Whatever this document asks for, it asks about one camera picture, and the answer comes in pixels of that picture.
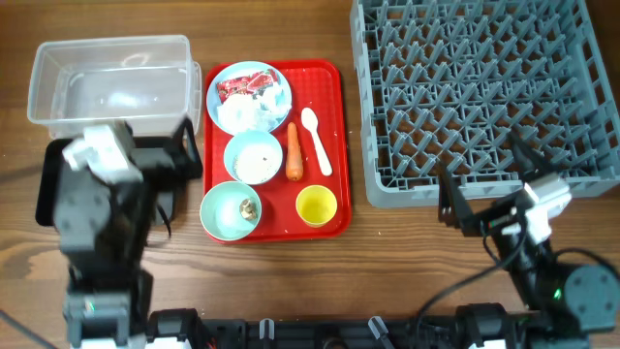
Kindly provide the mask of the red snack wrapper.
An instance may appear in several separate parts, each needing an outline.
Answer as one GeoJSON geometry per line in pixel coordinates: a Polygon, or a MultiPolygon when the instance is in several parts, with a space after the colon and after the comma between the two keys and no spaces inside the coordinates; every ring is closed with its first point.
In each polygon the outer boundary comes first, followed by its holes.
{"type": "Polygon", "coordinates": [[[220,101],[224,103],[234,94],[254,96],[278,82],[277,73],[273,69],[266,69],[247,76],[220,81],[216,87],[220,101]]]}

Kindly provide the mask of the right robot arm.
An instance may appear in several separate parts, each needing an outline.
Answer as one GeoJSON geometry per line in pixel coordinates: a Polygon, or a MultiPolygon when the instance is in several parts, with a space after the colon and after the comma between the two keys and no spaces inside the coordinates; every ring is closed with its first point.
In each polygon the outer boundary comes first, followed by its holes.
{"type": "Polygon", "coordinates": [[[512,160],[522,186],[482,211],[473,212],[445,164],[438,166],[441,222],[466,237],[490,238],[497,268],[506,270],[524,304],[569,333],[614,329],[619,311],[619,273],[599,256],[586,265],[560,261],[552,249],[551,219],[572,200],[570,185],[556,168],[509,134],[512,160]]]}

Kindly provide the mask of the green bowl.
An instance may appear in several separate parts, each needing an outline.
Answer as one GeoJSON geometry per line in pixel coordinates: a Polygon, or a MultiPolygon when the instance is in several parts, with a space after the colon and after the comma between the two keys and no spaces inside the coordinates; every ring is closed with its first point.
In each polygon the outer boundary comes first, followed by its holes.
{"type": "Polygon", "coordinates": [[[209,189],[201,202],[200,219],[204,229],[221,241],[237,241],[248,237],[259,225],[263,208],[258,193],[238,181],[225,181],[209,189]],[[239,205],[250,198],[257,206],[258,218],[243,219],[239,205]]]}

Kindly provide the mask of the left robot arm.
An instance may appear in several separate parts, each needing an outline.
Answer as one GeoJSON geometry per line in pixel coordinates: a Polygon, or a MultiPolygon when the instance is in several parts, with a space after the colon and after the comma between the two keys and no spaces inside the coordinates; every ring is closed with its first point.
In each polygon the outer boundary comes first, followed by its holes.
{"type": "Polygon", "coordinates": [[[145,348],[153,277],[141,266],[159,203],[202,176],[189,119],[141,147],[126,123],[89,126],[62,148],[51,207],[69,262],[63,304],[73,348],[145,348]]]}

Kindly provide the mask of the brown food scrap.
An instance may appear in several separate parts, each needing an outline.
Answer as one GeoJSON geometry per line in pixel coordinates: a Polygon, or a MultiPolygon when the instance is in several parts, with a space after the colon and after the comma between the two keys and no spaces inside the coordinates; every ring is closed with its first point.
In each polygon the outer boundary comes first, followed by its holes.
{"type": "Polygon", "coordinates": [[[253,221],[258,218],[257,206],[250,198],[244,199],[239,205],[239,212],[243,219],[253,221]]]}

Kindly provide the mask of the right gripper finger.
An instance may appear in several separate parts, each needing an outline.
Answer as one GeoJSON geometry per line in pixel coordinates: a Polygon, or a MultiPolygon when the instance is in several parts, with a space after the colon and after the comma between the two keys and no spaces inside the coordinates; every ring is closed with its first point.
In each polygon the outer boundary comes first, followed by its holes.
{"type": "Polygon", "coordinates": [[[438,219],[448,227],[468,228],[474,213],[443,162],[437,164],[439,184],[438,219]]]}
{"type": "Polygon", "coordinates": [[[518,177],[522,182],[532,182],[552,173],[551,163],[524,142],[516,131],[511,130],[508,138],[513,162],[517,166],[518,177]]]}

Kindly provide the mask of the yellow cup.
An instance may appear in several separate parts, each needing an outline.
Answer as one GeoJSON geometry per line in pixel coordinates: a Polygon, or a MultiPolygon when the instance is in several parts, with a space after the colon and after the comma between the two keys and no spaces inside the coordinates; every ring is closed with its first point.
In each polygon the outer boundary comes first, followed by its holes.
{"type": "Polygon", "coordinates": [[[321,228],[336,215],[338,204],[330,189],[322,185],[310,185],[298,193],[295,209],[307,226],[321,228]]]}

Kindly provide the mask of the white napkin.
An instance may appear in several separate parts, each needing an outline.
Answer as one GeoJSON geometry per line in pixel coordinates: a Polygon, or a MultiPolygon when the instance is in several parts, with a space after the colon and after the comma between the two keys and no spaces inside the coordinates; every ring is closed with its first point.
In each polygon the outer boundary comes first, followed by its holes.
{"type": "Polygon", "coordinates": [[[290,93],[276,83],[254,96],[232,95],[217,108],[217,121],[231,135],[246,131],[272,132],[291,108],[290,93]]]}

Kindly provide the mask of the white rice pile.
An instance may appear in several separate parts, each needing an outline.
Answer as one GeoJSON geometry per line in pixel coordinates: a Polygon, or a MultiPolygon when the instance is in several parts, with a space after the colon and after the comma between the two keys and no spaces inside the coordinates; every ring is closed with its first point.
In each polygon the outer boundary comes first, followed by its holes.
{"type": "Polygon", "coordinates": [[[266,143],[243,147],[233,161],[233,174],[249,185],[269,181],[279,171],[282,163],[281,149],[266,143]]]}

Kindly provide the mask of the light blue bowl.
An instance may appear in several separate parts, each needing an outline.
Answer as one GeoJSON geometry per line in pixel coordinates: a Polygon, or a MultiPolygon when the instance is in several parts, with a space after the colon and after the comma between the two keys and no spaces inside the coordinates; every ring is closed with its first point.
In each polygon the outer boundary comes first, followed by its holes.
{"type": "Polygon", "coordinates": [[[247,131],[235,135],[226,145],[224,151],[224,165],[231,177],[239,181],[233,174],[233,161],[238,152],[245,146],[257,145],[259,143],[266,143],[273,147],[281,149],[282,163],[283,163],[283,150],[281,144],[270,133],[262,131],[247,131]]]}

